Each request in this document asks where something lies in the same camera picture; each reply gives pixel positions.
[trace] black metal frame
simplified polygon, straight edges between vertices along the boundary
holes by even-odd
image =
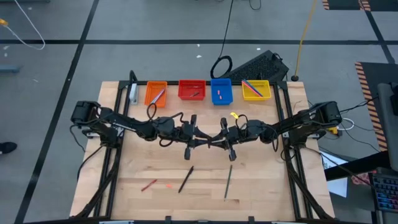
[[[147,85],[147,81],[138,81],[136,77],[133,75],[133,81],[120,81],[118,85],[118,92],[116,94],[116,102],[114,106],[115,111],[119,111],[120,109],[120,104],[121,104],[121,96],[123,93],[123,90],[125,87],[127,87],[127,94],[126,94],[126,99],[124,100],[124,110],[123,110],[123,115],[128,114],[128,109],[129,109],[129,104],[130,100],[128,97],[128,93],[131,91],[131,83],[137,83],[138,85]],[[178,85],[178,81],[167,81],[168,85]],[[237,81],[232,81],[232,85],[241,85],[241,82]],[[275,94],[275,102],[276,102],[276,107],[277,107],[277,113],[278,113],[278,118],[279,121],[284,119],[284,112],[282,109],[282,104],[280,102],[280,94],[279,94],[279,88],[282,89],[283,94],[284,94],[284,99],[285,99],[285,105],[286,105],[286,110],[287,110],[287,116],[291,117],[293,116],[292,112],[292,107],[290,104],[290,97],[289,97],[289,92],[287,89],[287,83],[286,82],[273,82],[270,83],[270,86],[273,87],[274,89],[274,94]],[[113,209],[113,202],[114,202],[114,195],[116,193],[116,182],[118,179],[118,170],[119,170],[119,163],[120,163],[120,155],[121,151],[123,148],[123,138],[124,135],[122,134],[120,137],[120,146],[117,147],[116,150],[116,155],[115,155],[115,161],[114,165],[116,164],[116,175],[114,174],[111,182],[110,182],[110,188],[109,188],[109,197],[108,197],[108,202],[106,204],[106,212],[105,216],[100,216],[100,210],[101,210],[101,205],[103,202],[102,194],[99,200],[97,201],[95,207],[94,207],[94,212],[92,217],[88,217],[88,214],[90,212],[85,213],[84,216],[82,217],[71,217],[70,219],[67,220],[52,220],[52,221],[45,221],[45,222],[34,222],[35,224],[47,224],[47,223],[59,223],[59,224],[79,224],[79,223],[99,223],[99,222],[105,222],[105,221],[112,221],[111,220],[111,215],[112,215],[112,209]],[[292,162],[290,161],[290,150],[287,147],[286,141],[282,141],[282,145],[285,149],[285,158],[287,160],[286,168],[289,169],[294,169]],[[107,148],[105,157],[104,157],[104,163],[103,163],[103,168],[101,172],[101,179],[99,184],[103,185],[105,179],[107,178],[108,175],[108,169],[109,169],[109,163],[111,162],[111,151],[113,149]],[[303,194],[303,201],[305,205],[305,211],[306,211],[306,218],[302,218],[300,214],[300,206],[299,206],[299,200],[297,197],[297,190],[295,185],[299,184],[299,187],[301,188],[307,188],[307,184],[305,181],[305,174],[304,174],[304,169],[303,169],[303,164],[302,164],[302,158],[300,154],[300,150],[296,149],[295,150],[295,160],[296,160],[296,166],[298,170],[298,176],[300,178],[299,181],[301,183],[297,183],[297,179],[294,180],[290,175],[289,177],[289,187],[290,187],[290,194],[292,196],[292,205],[293,205],[293,210],[294,210],[294,216],[295,216],[295,221],[296,222],[303,222],[303,223],[324,223],[324,224],[335,224],[335,223],[340,223],[340,224],[355,224],[353,222],[341,222],[339,220],[322,220],[322,219],[313,219],[312,215],[312,209],[311,205],[309,203],[310,198],[306,198],[305,194]],[[171,217],[167,216],[165,217],[165,220],[134,220],[134,223],[158,223],[158,224],[169,224],[169,223],[199,223],[199,221],[172,221]],[[248,221],[246,222],[234,222],[234,221],[206,221],[205,223],[214,223],[214,224],[227,224],[227,223],[235,223],[235,224],[240,224],[240,223],[272,223],[271,221],[269,222],[256,222],[254,220],[254,217],[248,217]]]

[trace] yellow bin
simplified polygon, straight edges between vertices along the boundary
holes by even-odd
[[[256,88],[262,97],[255,94],[246,85],[242,84],[243,99],[246,101],[262,101],[271,98],[271,89],[269,88],[268,80],[248,80],[248,82]]]

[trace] white cable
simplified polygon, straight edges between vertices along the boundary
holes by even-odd
[[[343,119],[348,121],[348,122],[350,122],[352,124],[352,126],[349,127],[349,128],[341,128],[341,127],[337,126],[337,129],[343,130],[343,131],[348,131],[348,130],[351,130],[351,129],[354,128],[355,124],[354,124],[354,121],[352,119],[349,119],[349,118],[343,118]]]
[[[24,11],[24,10],[22,9],[22,7],[19,5],[18,1],[17,1],[17,0],[14,0],[14,1],[15,1],[15,3],[17,4],[17,6],[19,7],[19,9],[22,11],[22,13],[24,13],[26,19],[30,22],[30,24],[32,25],[33,29],[36,30],[36,33],[37,33],[37,34],[40,36],[40,38],[42,39],[42,41],[43,41],[43,46],[42,46],[41,48],[31,46],[31,45],[25,43],[23,40],[21,40],[21,38],[19,38],[18,35],[17,35],[14,31],[12,31],[12,29],[11,29],[10,27],[8,27],[8,26],[4,26],[4,27],[7,28],[14,36],[16,36],[17,39],[18,39],[19,41],[21,41],[24,45],[26,45],[26,46],[28,46],[28,47],[32,47],[33,49],[36,49],[36,50],[43,50],[44,47],[45,47],[45,41],[44,41],[42,35],[41,35],[40,32],[36,29],[35,25],[33,25],[33,22],[29,19],[29,16],[27,16],[27,14],[25,13],[25,11]]]

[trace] shoe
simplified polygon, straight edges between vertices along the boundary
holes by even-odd
[[[13,142],[0,143],[0,154],[7,154],[17,149],[17,144]]]

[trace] paper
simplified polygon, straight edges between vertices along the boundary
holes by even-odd
[[[342,160],[325,152],[321,153],[339,165],[347,162],[345,160]],[[334,166],[336,166],[336,164],[330,162],[327,158],[323,157],[323,169],[331,168]],[[328,181],[328,190],[329,192],[337,194],[344,198],[347,197],[347,177],[338,180]]]

